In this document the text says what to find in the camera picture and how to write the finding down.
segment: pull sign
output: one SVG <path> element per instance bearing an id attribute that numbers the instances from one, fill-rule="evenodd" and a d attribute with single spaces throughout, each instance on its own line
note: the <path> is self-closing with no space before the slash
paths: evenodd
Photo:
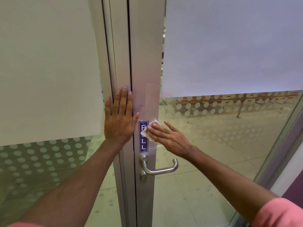
<path id="1" fill-rule="evenodd" d="M 141 135 L 141 131 L 143 131 L 148 125 L 148 121 L 139 122 L 140 153 L 149 151 L 149 140 Z"/>

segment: door handle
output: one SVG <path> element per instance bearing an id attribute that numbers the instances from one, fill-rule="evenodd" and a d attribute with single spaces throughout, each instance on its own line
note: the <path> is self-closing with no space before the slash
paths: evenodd
<path id="1" fill-rule="evenodd" d="M 176 158 L 174 158 L 172 160 L 172 162 L 174 163 L 173 166 L 166 167 L 166 168 L 161 168 L 161 169 L 156 169 L 156 170 L 150 170 L 147 167 L 147 156 L 146 155 L 142 156 L 141 162 L 142 162 L 142 165 L 143 165 L 143 170 L 146 173 L 151 174 L 151 175 L 166 174 L 166 173 L 174 172 L 176 169 L 178 169 L 178 166 L 179 166 L 178 160 Z"/>

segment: person's left arm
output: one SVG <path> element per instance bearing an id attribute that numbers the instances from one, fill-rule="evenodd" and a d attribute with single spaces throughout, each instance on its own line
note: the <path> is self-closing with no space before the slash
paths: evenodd
<path id="1" fill-rule="evenodd" d="M 71 176 L 42 197 L 19 220 L 44 227 L 82 227 L 92 210 L 115 156 L 131 139 L 139 114 L 132 117 L 132 92 L 117 90 L 110 108 L 105 102 L 105 141 Z"/>

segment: cleaning wipe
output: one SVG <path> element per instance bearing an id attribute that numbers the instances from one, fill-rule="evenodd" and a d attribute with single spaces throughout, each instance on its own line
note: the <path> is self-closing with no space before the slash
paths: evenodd
<path id="1" fill-rule="evenodd" d="M 159 124 L 159 125 L 161 126 L 161 123 L 159 123 L 156 119 L 155 119 L 154 121 L 152 121 L 152 122 L 149 124 L 149 126 L 152 125 L 153 123 L 157 123 L 157 124 Z M 145 129 L 144 129 L 143 131 L 141 131 L 140 134 L 141 134 L 143 137 L 148 138 L 148 139 L 149 139 L 150 141 L 152 141 L 153 143 L 158 144 L 158 142 L 155 142 L 155 140 L 153 140 L 153 139 L 149 136 L 149 134 L 147 133 L 147 127 L 145 127 Z"/>

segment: white paper sheet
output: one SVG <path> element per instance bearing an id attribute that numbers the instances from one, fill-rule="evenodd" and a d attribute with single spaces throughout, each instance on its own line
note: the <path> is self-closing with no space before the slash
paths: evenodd
<path id="1" fill-rule="evenodd" d="M 88 0 L 0 0 L 0 146 L 100 133 Z"/>
<path id="2" fill-rule="evenodd" d="M 303 89 L 303 0 L 167 0 L 162 97 Z"/>

